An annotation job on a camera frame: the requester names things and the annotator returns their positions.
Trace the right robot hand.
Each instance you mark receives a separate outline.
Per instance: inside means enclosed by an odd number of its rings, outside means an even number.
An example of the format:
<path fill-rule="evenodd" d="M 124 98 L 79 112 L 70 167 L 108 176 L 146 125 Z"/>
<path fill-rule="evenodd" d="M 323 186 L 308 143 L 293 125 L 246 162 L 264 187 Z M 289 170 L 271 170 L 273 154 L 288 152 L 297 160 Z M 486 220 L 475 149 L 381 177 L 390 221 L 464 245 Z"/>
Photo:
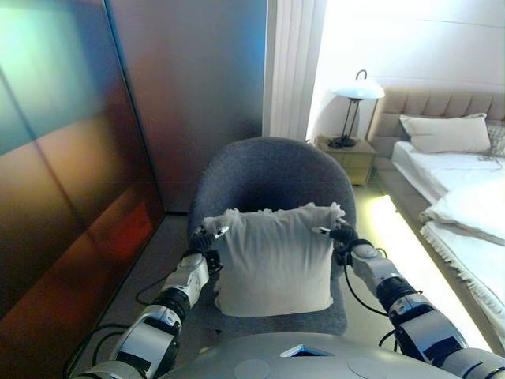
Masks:
<path fill-rule="evenodd" d="M 358 240 L 357 232 L 349 225 L 341 225 L 333 229 L 313 227 L 312 232 L 331 238 L 343 246 L 348 246 L 352 241 Z"/>

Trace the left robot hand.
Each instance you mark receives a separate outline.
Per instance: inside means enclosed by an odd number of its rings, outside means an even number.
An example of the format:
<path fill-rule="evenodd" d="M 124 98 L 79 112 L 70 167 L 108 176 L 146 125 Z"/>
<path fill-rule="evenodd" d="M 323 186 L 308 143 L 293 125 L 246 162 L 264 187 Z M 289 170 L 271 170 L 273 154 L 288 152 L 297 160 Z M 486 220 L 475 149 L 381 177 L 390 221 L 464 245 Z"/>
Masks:
<path fill-rule="evenodd" d="M 229 226 L 218 227 L 215 231 L 209 231 L 204 226 L 199 226 L 189 238 L 190 253 L 206 253 L 215 241 L 224 236 L 230 229 Z"/>

